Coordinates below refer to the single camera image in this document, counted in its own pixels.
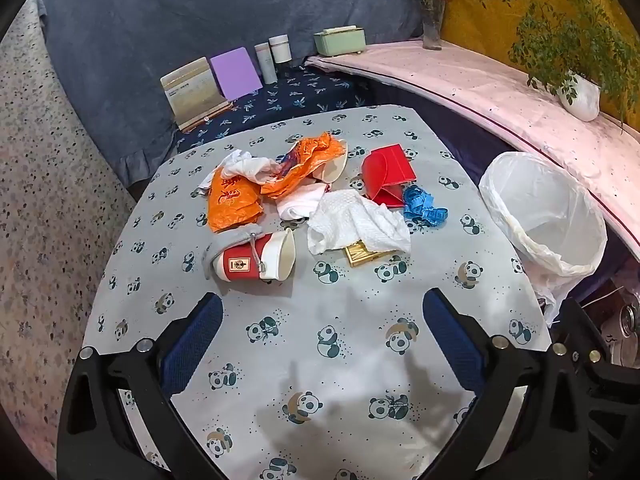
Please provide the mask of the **blue glove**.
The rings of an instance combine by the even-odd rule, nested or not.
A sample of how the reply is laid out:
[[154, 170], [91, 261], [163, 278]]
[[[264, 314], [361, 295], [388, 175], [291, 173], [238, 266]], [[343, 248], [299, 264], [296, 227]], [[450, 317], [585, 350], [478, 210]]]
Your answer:
[[402, 192], [404, 217], [406, 220], [420, 221], [432, 228], [439, 228], [448, 219], [448, 209], [436, 207], [434, 197], [417, 185], [410, 185]]

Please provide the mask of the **navy leaf print cloth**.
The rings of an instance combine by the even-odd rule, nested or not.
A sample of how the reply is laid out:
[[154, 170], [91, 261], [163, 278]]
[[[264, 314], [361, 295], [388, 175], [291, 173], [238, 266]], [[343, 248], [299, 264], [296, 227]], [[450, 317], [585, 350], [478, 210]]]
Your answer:
[[181, 133], [176, 150], [182, 153], [203, 143], [276, 122], [373, 103], [369, 85], [356, 76], [296, 68], [275, 84], [234, 102], [230, 110], [205, 119], [189, 133]]

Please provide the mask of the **white lined trash bin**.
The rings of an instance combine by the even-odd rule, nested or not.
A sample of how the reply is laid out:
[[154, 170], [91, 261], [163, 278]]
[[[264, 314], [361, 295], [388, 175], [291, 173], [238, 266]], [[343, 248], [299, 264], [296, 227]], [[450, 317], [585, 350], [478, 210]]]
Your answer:
[[551, 325], [562, 302], [603, 259], [608, 236], [596, 201], [547, 159], [505, 152], [478, 184], [491, 219], [510, 240]]

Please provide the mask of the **panda print table cloth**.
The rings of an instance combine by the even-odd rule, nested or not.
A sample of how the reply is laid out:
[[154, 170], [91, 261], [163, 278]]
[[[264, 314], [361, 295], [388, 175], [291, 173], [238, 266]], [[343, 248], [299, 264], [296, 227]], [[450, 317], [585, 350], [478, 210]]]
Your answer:
[[[367, 154], [398, 145], [446, 222], [412, 224], [409, 255], [355, 268], [339, 250], [311, 254], [306, 224], [296, 221], [286, 281], [207, 276], [213, 233], [198, 192], [206, 174], [234, 150], [276, 159], [322, 132], [348, 148], [337, 188], [361, 191]], [[228, 477], [411, 479], [473, 397], [424, 322], [423, 295], [435, 287], [488, 334], [526, 349], [550, 344], [515, 249], [454, 154], [408, 107], [353, 108], [201, 141], [160, 166], [108, 260], [85, 344], [127, 351], [214, 292], [221, 328], [174, 404]]]

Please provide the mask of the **orange wrapper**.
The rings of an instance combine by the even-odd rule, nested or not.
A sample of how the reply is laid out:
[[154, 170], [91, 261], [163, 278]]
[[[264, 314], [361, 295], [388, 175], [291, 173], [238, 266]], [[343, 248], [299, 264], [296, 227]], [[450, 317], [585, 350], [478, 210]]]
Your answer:
[[291, 194], [314, 171], [346, 154], [346, 148], [328, 132], [300, 139], [285, 155], [273, 180], [260, 187], [260, 194], [277, 200]]

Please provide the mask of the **pink patterned table cloth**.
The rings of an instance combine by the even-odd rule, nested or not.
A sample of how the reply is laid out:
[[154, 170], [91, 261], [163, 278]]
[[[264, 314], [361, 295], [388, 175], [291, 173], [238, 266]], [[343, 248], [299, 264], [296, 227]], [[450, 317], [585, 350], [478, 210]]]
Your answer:
[[639, 251], [639, 135], [607, 114], [582, 122], [524, 73], [446, 42], [372, 44], [362, 53], [314, 55], [307, 65], [367, 77], [446, 106], [520, 151], [564, 168], [597, 201], [628, 249]]

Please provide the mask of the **dark purple cloth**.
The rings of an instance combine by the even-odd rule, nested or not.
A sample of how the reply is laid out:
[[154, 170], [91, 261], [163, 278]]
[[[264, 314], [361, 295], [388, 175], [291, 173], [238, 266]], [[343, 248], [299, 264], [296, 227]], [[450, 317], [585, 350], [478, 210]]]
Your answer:
[[446, 145], [475, 184], [480, 182], [487, 167], [498, 155], [515, 151], [513, 146], [498, 136], [446, 106], [382, 82], [362, 77], [357, 77], [356, 81], [366, 89], [371, 104], [394, 104], [413, 108]]

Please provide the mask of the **red white paper cup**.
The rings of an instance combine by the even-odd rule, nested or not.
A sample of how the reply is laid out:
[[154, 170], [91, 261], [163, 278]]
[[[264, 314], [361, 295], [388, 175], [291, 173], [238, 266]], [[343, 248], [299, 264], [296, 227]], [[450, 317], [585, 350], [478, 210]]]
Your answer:
[[348, 148], [344, 146], [344, 153], [329, 160], [321, 167], [314, 170], [312, 176], [324, 183], [331, 184], [341, 177], [348, 159]]
[[252, 234], [247, 242], [225, 249], [213, 262], [217, 278], [285, 281], [296, 261], [293, 231], [285, 229], [264, 235]]

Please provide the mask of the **red gift box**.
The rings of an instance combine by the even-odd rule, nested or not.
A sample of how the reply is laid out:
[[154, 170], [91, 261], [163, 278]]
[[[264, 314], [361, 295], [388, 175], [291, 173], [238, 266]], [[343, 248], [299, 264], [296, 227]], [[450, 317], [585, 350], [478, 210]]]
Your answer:
[[388, 208], [404, 206], [402, 186], [416, 180], [399, 144], [375, 148], [363, 159], [361, 177], [369, 200]]

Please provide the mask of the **white paper towel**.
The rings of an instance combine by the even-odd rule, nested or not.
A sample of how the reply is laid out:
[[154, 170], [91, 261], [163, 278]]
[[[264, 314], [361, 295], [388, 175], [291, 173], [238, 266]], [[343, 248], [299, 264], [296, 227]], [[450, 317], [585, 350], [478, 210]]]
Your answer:
[[357, 242], [369, 252], [411, 252], [410, 232], [400, 212], [351, 188], [324, 194], [307, 221], [309, 251], [321, 255]]

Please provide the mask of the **gold cigarette box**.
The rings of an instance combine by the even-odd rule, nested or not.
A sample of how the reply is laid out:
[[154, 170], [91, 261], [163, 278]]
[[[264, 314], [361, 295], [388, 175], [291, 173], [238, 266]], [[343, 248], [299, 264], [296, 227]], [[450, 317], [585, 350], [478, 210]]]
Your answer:
[[388, 252], [372, 252], [362, 240], [345, 247], [344, 252], [349, 265], [353, 268], [388, 255]]

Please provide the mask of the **white red-trimmed cloth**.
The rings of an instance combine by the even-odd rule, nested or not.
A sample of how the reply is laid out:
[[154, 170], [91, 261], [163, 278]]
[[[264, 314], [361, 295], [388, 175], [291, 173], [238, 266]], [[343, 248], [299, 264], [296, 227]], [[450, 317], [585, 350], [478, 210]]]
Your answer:
[[291, 193], [276, 200], [278, 215], [281, 220], [291, 221], [310, 218], [317, 210], [320, 200], [329, 189], [326, 182], [304, 181]]

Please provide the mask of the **white printed paper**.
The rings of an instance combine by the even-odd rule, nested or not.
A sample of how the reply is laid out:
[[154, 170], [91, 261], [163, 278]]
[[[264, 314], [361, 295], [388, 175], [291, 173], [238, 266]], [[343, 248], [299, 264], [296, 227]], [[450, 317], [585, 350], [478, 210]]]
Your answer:
[[282, 165], [268, 157], [256, 157], [249, 151], [235, 150], [227, 155], [198, 185], [198, 192], [206, 194], [212, 187], [215, 174], [221, 177], [244, 177], [256, 184], [272, 181], [281, 170]]

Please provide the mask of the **white jar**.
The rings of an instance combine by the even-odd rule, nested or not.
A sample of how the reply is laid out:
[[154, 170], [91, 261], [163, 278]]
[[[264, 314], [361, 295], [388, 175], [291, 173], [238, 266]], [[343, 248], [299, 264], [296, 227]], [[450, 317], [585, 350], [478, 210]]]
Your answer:
[[292, 61], [290, 40], [288, 35], [273, 36], [268, 39], [269, 47], [276, 64], [285, 64]]

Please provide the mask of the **grey sock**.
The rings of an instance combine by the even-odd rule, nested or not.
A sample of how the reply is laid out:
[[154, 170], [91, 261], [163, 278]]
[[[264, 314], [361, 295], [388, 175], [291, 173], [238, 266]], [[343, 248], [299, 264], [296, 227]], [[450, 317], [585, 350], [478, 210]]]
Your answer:
[[245, 226], [215, 233], [203, 252], [202, 266], [205, 277], [208, 280], [214, 277], [214, 261], [226, 249], [243, 245], [248, 243], [252, 237], [259, 238], [263, 235], [264, 230], [257, 223], [249, 223]]

